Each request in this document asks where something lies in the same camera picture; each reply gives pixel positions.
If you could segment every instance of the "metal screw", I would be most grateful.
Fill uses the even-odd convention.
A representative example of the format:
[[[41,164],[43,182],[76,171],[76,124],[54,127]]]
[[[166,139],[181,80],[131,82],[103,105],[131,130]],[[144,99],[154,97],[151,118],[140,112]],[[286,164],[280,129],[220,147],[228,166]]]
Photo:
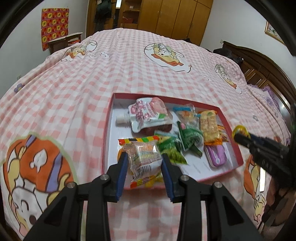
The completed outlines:
[[[75,187],[76,183],[75,182],[70,182],[67,184],[67,188],[73,188]]]
[[[106,181],[109,179],[109,175],[108,174],[103,174],[100,176],[100,179],[103,180],[103,181]]]
[[[182,175],[180,178],[182,181],[185,181],[185,182],[189,180],[189,177],[187,175]]]
[[[216,188],[221,188],[223,185],[220,182],[214,182]]]

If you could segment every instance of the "wardrobe door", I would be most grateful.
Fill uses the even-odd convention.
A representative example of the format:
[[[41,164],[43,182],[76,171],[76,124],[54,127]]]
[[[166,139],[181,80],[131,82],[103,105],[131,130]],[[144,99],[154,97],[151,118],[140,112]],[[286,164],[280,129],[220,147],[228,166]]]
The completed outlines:
[[[203,5],[206,5],[209,8],[212,8],[213,0],[198,0],[198,2],[202,3]]]
[[[164,37],[171,37],[174,28],[180,0],[163,0],[161,5],[156,34]]]
[[[181,0],[171,37],[172,39],[187,38],[196,4],[197,2],[195,0]]]
[[[211,9],[201,3],[197,3],[188,38],[196,45],[200,45],[202,37],[207,27],[207,20],[209,18]]]
[[[162,0],[142,0],[138,29],[155,33]]]

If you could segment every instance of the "white wall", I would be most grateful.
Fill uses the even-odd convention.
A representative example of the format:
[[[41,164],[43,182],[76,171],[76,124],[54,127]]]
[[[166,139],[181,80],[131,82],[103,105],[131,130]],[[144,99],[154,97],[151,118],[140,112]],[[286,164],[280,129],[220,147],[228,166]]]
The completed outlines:
[[[69,34],[86,30],[88,0],[44,0],[12,31],[0,49],[0,98],[16,82],[50,55],[42,51],[41,9],[69,8]]]
[[[296,57],[265,34],[266,20],[244,0],[214,0],[201,47],[222,48],[220,40],[259,51],[287,74],[296,86]]]

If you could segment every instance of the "cartoon character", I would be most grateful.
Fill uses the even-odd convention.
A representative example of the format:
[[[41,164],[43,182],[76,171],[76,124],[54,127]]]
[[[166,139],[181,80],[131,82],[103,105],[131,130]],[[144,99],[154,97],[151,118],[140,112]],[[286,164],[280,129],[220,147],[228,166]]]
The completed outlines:
[[[246,168],[244,170],[244,188],[248,194],[254,199],[254,221],[260,223],[260,217],[263,214],[265,207],[265,198],[259,191],[260,166],[253,161],[253,156],[250,155]]]
[[[23,237],[65,185],[73,182],[68,160],[58,147],[34,135],[11,144],[3,177],[8,194],[4,198]]]
[[[223,79],[226,83],[228,83],[231,87],[233,87],[239,94],[242,93],[242,90],[235,83],[232,82],[232,80],[230,79],[230,77],[228,76],[226,70],[222,65],[217,64],[215,66],[215,71],[220,76],[221,79]]]
[[[80,58],[84,58],[84,56],[88,53],[88,52],[92,52],[96,49],[97,47],[97,42],[96,41],[89,41],[87,43],[87,45],[80,45],[76,48],[70,48],[66,51],[65,55],[66,57],[62,58],[63,60],[67,60],[67,61],[72,61],[76,56],[80,57]]]
[[[191,70],[191,65],[187,63],[183,54],[163,43],[146,46],[144,53],[149,59],[162,67],[169,67],[177,72],[186,71],[188,73]]]

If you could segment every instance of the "wooden bed headboard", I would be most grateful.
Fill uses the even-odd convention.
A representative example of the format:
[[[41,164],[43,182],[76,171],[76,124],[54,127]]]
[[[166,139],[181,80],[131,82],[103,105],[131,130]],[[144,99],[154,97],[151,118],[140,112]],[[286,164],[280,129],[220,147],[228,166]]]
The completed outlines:
[[[285,72],[269,57],[250,48],[223,42],[223,48],[232,51],[234,57],[242,57],[241,70],[248,84],[259,88],[269,86],[275,93],[280,112],[290,129],[290,112],[292,103],[296,102],[296,88]]]

